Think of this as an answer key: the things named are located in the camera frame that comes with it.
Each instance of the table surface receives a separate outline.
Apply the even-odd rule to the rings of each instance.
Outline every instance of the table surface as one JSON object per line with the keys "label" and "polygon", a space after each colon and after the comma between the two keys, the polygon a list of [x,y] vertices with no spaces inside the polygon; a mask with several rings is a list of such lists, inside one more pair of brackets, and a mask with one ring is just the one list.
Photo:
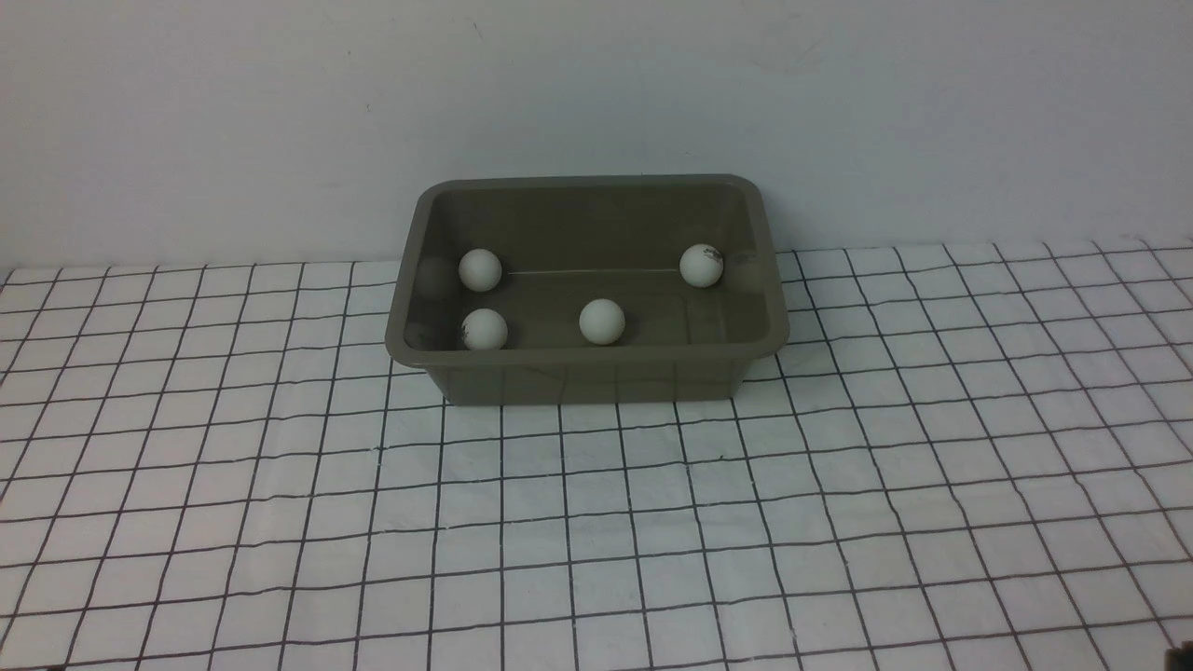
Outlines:
{"label": "table surface", "polygon": [[1160,669],[1193,241],[779,254],[734,401],[458,408],[396,263],[17,270],[0,667]]}

